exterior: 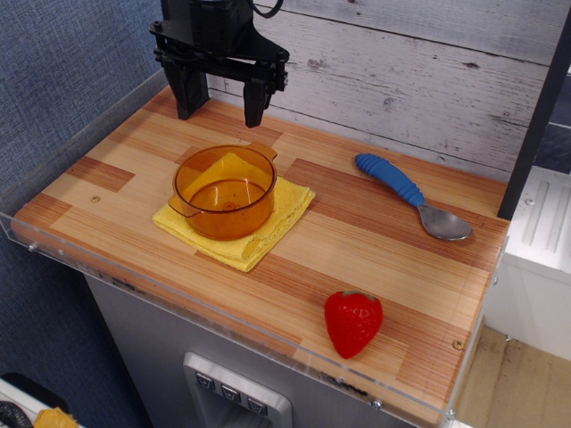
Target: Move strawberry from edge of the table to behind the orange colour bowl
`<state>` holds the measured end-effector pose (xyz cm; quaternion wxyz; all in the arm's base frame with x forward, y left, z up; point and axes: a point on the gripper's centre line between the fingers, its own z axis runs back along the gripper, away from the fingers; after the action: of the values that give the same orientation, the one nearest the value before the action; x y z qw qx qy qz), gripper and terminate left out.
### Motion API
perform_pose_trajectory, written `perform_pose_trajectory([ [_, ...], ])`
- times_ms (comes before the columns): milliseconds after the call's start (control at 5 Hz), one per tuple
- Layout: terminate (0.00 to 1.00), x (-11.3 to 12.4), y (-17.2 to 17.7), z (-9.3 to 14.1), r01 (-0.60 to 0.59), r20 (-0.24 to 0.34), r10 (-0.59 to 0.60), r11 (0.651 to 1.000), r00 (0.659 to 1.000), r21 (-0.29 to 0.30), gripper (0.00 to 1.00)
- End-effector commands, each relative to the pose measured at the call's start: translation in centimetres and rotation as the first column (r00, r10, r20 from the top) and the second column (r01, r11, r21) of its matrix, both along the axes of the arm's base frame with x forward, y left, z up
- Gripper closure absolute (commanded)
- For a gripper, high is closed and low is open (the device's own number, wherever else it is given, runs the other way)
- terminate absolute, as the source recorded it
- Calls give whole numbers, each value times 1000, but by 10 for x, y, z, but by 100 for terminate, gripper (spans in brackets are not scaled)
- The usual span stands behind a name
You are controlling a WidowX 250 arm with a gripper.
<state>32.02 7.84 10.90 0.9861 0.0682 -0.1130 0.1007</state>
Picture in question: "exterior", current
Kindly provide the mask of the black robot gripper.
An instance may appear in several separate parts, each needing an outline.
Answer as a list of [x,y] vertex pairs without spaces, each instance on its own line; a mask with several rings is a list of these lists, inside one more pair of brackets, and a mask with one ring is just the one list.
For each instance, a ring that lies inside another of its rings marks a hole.
[[271,92],[286,88],[289,53],[258,32],[256,13],[251,1],[171,1],[151,24],[180,119],[194,112],[193,70],[245,83],[245,125],[261,124]]

